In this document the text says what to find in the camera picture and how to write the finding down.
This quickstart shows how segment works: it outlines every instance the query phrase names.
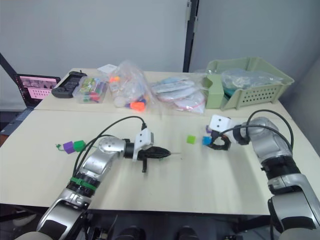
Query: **green plastic basket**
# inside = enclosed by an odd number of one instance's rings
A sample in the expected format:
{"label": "green plastic basket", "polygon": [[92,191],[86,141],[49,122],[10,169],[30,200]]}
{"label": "green plastic basket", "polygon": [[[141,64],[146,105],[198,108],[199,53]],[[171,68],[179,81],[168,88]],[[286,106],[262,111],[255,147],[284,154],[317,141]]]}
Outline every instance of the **green plastic basket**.
{"label": "green plastic basket", "polygon": [[[206,70],[213,74],[220,75],[222,72],[229,69],[244,69],[246,71],[263,71],[283,78],[282,83],[270,84],[264,86],[251,87],[248,89],[237,89],[229,100],[222,101],[220,108],[222,110],[272,102],[275,103],[284,91],[294,83],[294,80],[272,66],[267,61],[260,57],[243,57],[230,60],[214,60],[209,62]],[[208,95],[208,102],[213,101]]]}

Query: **black controller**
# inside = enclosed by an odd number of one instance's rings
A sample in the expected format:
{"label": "black controller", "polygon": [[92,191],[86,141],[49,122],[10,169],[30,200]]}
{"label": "black controller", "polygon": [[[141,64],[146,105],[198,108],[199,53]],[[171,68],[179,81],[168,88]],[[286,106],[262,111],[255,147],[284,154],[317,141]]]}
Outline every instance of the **black controller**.
{"label": "black controller", "polygon": [[87,74],[78,71],[69,72],[69,76],[58,87],[52,89],[53,96],[60,99],[72,98],[72,93],[83,76],[87,76]]}

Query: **floor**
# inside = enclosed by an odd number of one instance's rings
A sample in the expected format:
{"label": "floor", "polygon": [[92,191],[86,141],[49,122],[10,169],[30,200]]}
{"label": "floor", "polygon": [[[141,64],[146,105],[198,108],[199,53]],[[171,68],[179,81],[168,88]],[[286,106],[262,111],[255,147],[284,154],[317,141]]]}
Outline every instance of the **floor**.
{"label": "floor", "polygon": [[[1,216],[14,211],[13,208],[6,209],[1,207]],[[186,213],[152,213],[152,212],[116,212],[95,213],[90,215],[91,225],[89,236],[94,229],[108,230],[115,222],[113,227],[114,240],[116,235],[123,229],[130,226],[143,228],[146,232],[147,240],[174,240],[177,231],[182,226],[192,227],[201,240],[224,240],[225,236],[234,235],[232,231],[232,222],[236,220],[234,216],[213,215],[213,214],[186,214]],[[20,235],[35,231],[41,216],[37,216],[33,221],[25,226],[17,227],[13,221],[0,223],[0,239],[13,240]],[[239,234],[244,240],[269,240],[269,227],[256,228]],[[80,232],[76,240],[85,240],[84,232]]]}

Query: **clear plastic box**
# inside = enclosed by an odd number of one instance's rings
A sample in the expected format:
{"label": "clear plastic box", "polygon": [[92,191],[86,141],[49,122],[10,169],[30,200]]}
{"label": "clear plastic box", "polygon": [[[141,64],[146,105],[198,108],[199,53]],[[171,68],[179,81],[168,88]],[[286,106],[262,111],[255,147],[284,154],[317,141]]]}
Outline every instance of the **clear plastic box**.
{"label": "clear plastic box", "polygon": [[73,97],[80,104],[99,104],[103,102],[107,88],[106,76],[83,76],[73,92]]}

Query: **table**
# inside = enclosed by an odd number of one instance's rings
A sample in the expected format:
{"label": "table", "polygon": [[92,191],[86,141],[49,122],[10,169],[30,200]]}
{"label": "table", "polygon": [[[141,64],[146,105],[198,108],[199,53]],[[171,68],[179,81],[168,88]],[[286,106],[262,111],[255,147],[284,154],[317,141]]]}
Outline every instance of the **table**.
{"label": "table", "polygon": [[[70,71],[80,71],[87,75],[100,76],[101,72],[94,68],[73,68]],[[181,73],[181,72],[154,72],[154,71],[146,71],[144,72],[145,77],[148,82],[153,83],[160,81],[162,79],[177,76],[177,75],[188,75],[191,73]],[[66,79],[68,74],[60,81],[60,84]],[[81,112],[98,112],[98,113],[118,113],[118,114],[128,114],[132,115],[133,111],[128,108],[115,108],[112,102],[111,94],[109,92],[106,93],[106,96],[103,100],[102,104],[79,104],[76,99],[69,98],[56,98],[52,94],[48,95],[41,103],[35,108],[36,110],[59,110],[59,111],[81,111]],[[241,108],[240,110],[236,109],[228,109],[225,111],[221,111],[220,109],[206,109],[204,116],[210,117],[213,114],[225,114],[229,117],[249,117],[251,113],[259,109],[269,109],[274,110],[278,113],[281,113],[286,119],[292,119],[286,109],[281,105],[278,101],[275,104],[272,103],[264,103],[264,104],[256,104]],[[161,107],[160,111],[154,111],[152,114],[164,114],[164,115],[177,115],[177,116],[190,116],[189,112],[180,112],[174,109],[167,109]]]}
{"label": "table", "polygon": [[[49,207],[68,183],[76,153],[58,151],[55,144],[94,138],[126,113],[35,110],[0,148],[0,203]],[[251,145],[233,144],[229,151],[201,145],[210,117],[141,115],[154,132],[156,146],[174,154],[163,160],[130,159],[114,163],[93,197],[91,209],[189,213],[268,215],[271,193],[267,177]],[[245,121],[245,117],[235,117]],[[284,123],[271,119],[289,138]],[[293,120],[294,160],[320,198],[319,156]],[[134,139],[137,119],[112,127],[109,134]],[[187,144],[187,135],[197,137]]]}

